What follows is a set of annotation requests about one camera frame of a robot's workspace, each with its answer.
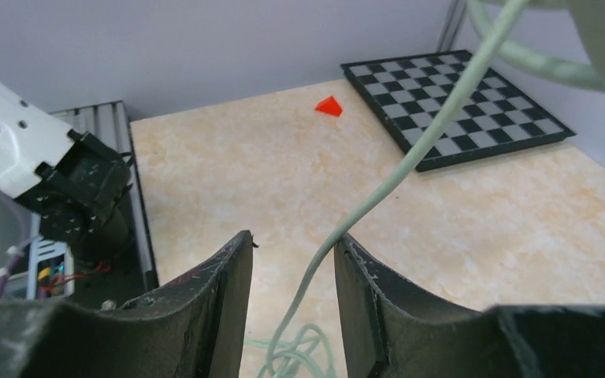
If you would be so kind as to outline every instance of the black and white checkered board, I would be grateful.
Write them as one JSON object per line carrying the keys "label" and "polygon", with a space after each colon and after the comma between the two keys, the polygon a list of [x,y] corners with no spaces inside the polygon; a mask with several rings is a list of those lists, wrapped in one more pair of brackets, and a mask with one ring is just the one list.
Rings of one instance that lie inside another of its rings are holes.
{"label": "black and white checkered board", "polygon": [[[341,65],[344,75],[406,153],[447,100],[466,50]],[[560,142],[575,133],[489,69],[419,172]]]}

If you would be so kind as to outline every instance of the red block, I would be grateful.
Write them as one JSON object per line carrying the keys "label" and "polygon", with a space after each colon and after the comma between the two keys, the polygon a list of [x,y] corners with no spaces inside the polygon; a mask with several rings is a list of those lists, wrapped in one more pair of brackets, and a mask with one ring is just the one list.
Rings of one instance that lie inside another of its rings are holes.
{"label": "red block", "polygon": [[319,105],[317,105],[317,107],[314,108],[314,110],[317,110],[318,112],[330,114],[331,116],[334,116],[334,117],[339,117],[340,114],[342,114],[342,106],[340,106],[340,104],[337,103],[337,100],[335,100],[335,98],[332,96],[328,97],[327,99],[323,100],[322,102],[319,102]]}

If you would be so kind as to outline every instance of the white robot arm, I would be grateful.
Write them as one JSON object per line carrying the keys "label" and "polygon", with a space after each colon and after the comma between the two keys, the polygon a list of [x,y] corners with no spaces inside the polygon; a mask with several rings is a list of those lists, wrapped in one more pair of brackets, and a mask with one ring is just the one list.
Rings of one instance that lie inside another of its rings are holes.
{"label": "white robot arm", "polygon": [[0,83],[0,191],[41,215],[45,239],[93,265],[131,238],[119,211],[132,159],[81,135]]}

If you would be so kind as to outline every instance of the table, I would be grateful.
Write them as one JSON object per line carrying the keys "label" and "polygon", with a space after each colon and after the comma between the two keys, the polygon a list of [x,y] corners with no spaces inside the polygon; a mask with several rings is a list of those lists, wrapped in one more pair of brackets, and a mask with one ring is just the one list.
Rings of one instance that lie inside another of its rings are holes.
{"label": "table", "polygon": [[[314,111],[329,95],[339,118]],[[254,233],[248,339],[272,336],[322,241],[403,157],[344,80],[139,120],[132,137],[162,284]],[[350,233],[472,309],[605,303],[605,169],[570,143],[412,172]],[[346,376],[331,258],[284,338],[308,322]],[[264,360],[245,346],[240,376]]]}

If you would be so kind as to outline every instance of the bolt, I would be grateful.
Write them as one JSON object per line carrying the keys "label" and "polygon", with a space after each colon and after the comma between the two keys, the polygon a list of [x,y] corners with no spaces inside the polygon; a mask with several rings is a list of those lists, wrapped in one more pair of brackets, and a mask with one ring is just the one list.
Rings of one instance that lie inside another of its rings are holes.
{"label": "bolt", "polygon": [[112,299],[107,299],[103,303],[101,303],[101,311],[110,311],[111,309],[116,309],[117,304]]}

